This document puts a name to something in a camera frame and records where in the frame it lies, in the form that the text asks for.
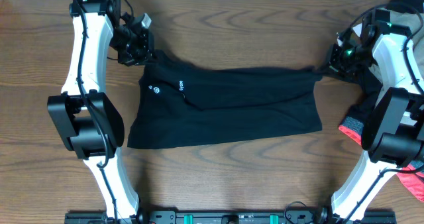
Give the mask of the black logo shirt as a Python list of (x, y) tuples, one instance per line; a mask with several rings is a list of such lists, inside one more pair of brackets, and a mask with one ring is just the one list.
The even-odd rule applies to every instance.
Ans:
[(144, 67), (128, 146), (162, 149), (320, 131), (311, 68), (206, 70), (163, 51)]

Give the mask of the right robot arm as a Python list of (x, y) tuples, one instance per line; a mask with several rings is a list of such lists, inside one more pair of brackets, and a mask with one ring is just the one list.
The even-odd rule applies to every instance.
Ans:
[(373, 223), (393, 221), (388, 214), (369, 214), (368, 205), (395, 174), (423, 170), (407, 170), (411, 162), (423, 160), (423, 78), (413, 55), (417, 32), (391, 22), (384, 5), (368, 9), (359, 19), (360, 43), (351, 39), (354, 29), (349, 26), (339, 33), (319, 70), (356, 82), (360, 70), (375, 64), (382, 89), (364, 123), (360, 159), (329, 206), (316, 213), (315, 223), (361, 223), (365, 217)]

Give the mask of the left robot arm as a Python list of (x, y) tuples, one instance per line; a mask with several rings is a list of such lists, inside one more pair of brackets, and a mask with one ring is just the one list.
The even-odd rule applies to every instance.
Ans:
[(104, 211), (69, 211), (65, 223), (149, 223), (122, 158), (123, 119), (105, 91), (110, 48), (117, 62), (139, 66), (154, 58), (147, 14), (121, 12), (124, 0), (72, 0), (74, 26), (70, 69), (47, 110), (67, 150), (91, 170), (105, 200)]

